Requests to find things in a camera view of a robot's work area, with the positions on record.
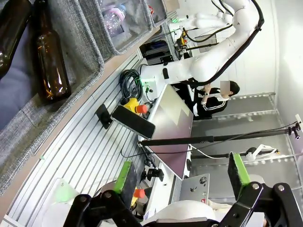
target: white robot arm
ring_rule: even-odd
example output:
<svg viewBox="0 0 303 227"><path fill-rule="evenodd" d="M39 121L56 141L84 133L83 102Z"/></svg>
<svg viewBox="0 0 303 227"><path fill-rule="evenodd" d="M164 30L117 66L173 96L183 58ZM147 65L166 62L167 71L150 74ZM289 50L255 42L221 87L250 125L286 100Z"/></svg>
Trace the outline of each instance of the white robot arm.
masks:
<svg viewBox="0 0 303 227"><path fill-rule="evenodd" d="M178 23L171 23L169 28L171 31L179 30L185 28L186 30L191 30L195 28L212 29L212 28L223 28L232 24L232 15L229 12L224 12L225 10L219 3L219 0L212 0L213 4L217 6L220 11L217 15L209 15L204 13L196 13L194 15L188 16L188 19L180 19ZM233 9L224 4L232 14L234 14Z"/></svg>
<svg viewBox="0 0 303 227"><path fill-rule="evenodd" d="M159 97L165 84L185 82L189 78L194 78L199 82L196 85L200 86L213 82L250 44L264 23L263 14L258 4L255 0L222 0L222 2L229 5L235 12L232 17L232 24L236 29L234 34L205 54L164 65L143 66L141 81L144 91L149 91L149 99ZM253 7L258 10L259 20ZM221 25L226 26L228 15L225 19L216 17L217 20L224 23ZM181 22L182 24L179 26L186 26L185 29L190 29L199 25L200 28L204 28L213 26L208 23L210 20L213 19L207 19L202 14L198 14L195 19Z"/></svg>

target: phone holder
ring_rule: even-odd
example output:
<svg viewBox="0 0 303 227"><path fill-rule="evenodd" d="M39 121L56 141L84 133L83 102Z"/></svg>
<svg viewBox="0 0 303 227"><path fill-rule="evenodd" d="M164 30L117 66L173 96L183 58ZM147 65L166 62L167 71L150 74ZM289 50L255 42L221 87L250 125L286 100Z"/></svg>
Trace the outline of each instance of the phone holder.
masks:
<svg viewBox="0 0 303 227"><path fill-rule="evenodd" d="M96 111L96 115L101 121L103 127L108 129L113 120L110 117L110 113L108 112L106 106L102 104Z"/></svg>

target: white cable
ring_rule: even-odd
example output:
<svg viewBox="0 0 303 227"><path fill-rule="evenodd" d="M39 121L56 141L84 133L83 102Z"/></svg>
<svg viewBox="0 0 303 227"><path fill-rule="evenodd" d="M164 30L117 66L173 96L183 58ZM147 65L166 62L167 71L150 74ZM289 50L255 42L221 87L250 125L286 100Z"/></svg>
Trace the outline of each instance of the white cable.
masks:
<svg viewBox="0 0 303 227"><path fill-rule="evenodd" d="M203 153L202 151L200 151L199 149L195 148L193 145L191 145L192 148L194 148L195 150L199 151L202 155L205 155L206 157L212 158L212 159L221 159L221 158L225 158L225 157L211 157L208 156L207 154Z"/></svg>

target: hair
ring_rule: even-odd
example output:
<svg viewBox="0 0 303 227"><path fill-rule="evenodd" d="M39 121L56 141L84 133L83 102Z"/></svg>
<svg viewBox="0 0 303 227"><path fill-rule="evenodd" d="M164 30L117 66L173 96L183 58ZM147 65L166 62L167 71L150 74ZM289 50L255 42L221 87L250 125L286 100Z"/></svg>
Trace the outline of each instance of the hair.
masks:
<svg viewBox="0 0 303 227"><path fill-rule="evenodd" d="M233 92L233 94L229 95L229 97L238 94L239 91L240 91L240 87L239 87L239 85L236 82L230 81L230 83L231 83L231 91Z"/></svg>

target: slotted panel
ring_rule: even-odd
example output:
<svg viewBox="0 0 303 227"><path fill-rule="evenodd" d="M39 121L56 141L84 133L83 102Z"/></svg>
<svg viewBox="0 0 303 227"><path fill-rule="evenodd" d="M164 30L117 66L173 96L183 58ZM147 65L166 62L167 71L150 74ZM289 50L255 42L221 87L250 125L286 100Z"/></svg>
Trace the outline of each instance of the slotted panel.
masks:
<svg viewBox="0 0 303 227"><path fill-rule="evenodd" d="M105 104L111 113L122 97L119 75L141 62L135 52L83 104L36 164L8 211L8 216L24 226L32 226L45 196L57 178L63 178L80 193L91 196L104 184L116 179L127 160L120 155L139 151L137 136L113 122L105 130L95 111ZM143 157L135 156L137 172Z"/></svg>

